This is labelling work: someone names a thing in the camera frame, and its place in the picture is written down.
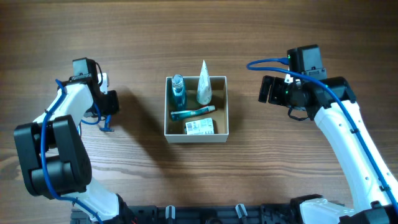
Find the green white small box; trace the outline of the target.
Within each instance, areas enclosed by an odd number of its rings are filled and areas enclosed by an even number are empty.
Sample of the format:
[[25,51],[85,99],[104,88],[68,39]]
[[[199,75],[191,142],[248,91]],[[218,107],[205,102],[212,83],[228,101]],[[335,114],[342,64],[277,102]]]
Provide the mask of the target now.
[[200,119],[185,123],[187,135],[207,135],[214,134],[213,120],[211,118]]

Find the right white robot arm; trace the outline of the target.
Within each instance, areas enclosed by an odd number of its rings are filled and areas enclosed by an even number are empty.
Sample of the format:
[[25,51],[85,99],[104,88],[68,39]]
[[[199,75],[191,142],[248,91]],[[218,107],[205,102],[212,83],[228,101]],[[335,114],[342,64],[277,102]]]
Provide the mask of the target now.
[[259,101],[306,112],[324,134],[348,182],[353,208],[313,194],[290,201],[293,223],[397,223],[397,180],[371,139],[356,95],[343,77],[327,76],[318,45],[289,49],[277,62],[247,64],[254,71],[279,72],[285,78],[264,76]]

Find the white lotion tube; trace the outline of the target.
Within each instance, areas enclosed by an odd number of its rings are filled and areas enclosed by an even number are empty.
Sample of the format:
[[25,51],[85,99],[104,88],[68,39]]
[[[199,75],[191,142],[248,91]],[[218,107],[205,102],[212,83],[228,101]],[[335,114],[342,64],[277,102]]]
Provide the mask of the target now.
[[197,87],[197,102],[201,105],[208,105],[211,101],[212,89],[206,62],[203,60],[200,77]]

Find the blue mouthwash bottle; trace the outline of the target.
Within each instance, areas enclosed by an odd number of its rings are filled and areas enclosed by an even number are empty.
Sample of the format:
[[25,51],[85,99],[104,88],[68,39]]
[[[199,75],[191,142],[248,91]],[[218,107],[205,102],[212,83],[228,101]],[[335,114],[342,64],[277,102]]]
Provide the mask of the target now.
[[176,74],[172,77],[172,94],[175,107],[178,111],[183,111],[187,105],[185,81],[182,75]]

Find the red green toothpaste tube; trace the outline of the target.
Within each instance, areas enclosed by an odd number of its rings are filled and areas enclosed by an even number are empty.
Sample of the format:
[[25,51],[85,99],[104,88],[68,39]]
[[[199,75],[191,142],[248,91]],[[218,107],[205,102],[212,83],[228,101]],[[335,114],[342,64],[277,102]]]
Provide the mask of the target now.
[[211,113],[215,111],[216,108],[213,105],[205,106],[197,110],[185,110],[185,111],[173,111],[170,113],[172,121],[183,120],[187,118],[192,118],[196,116],[201,116],[203,114]]

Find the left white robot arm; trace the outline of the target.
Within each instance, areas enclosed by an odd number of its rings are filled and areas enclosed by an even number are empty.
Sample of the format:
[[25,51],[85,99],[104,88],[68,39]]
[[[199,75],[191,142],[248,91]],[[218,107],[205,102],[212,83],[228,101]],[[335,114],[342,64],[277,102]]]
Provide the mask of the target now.
[[93,223],[129,223],[134,214],[123,199],[92,176],[81,140],[86,117],[109,122],[119,111],[117,93],[97,62],[73,61],[73,76],[56,81],[57,96],[42,115],[14,130],[27,191],[33,196],[70,202]]

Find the blue pen-like stick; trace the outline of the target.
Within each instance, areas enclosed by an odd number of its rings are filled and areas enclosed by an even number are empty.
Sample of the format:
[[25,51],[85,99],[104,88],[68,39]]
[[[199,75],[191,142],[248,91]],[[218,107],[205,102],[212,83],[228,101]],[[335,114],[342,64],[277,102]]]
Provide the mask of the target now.
[[110,122],[111,122],[111,115],[107,115],[104,120],[104,126],[102,128],[100,128],[99,130],[102,132],[114,132],[114,129],[111,128],[111,126],[110,126]]

